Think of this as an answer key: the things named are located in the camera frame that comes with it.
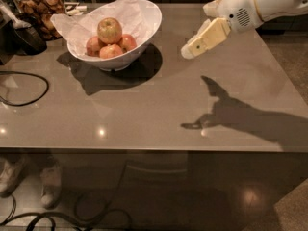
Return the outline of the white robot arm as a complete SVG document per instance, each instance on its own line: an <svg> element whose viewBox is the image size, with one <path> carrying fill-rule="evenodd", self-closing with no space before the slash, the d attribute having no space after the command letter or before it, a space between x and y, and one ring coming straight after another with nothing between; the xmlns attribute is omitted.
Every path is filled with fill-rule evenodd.
<svg viewBox="0 0 308 231"><path fill-rule="evenodd" d="M231 32L256 29L281 16L308 13L308 0L214 0L203 6L208 17L182 47L181 55L193 59L228 39Z"/></svg>

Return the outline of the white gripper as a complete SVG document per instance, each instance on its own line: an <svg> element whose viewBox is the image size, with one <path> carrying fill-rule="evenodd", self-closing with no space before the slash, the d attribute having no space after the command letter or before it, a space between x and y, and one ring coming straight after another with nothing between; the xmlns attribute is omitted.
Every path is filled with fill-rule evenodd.
<svg viewBox="0 0 308 231"><path fill-rule="evenodd" d="M223 18L204 21L197 33L181 48L185 59L194 59L226 41L231 30L241 33L263 24L255 0L214 0L205 4L203 11L208 17Z"/></svg>

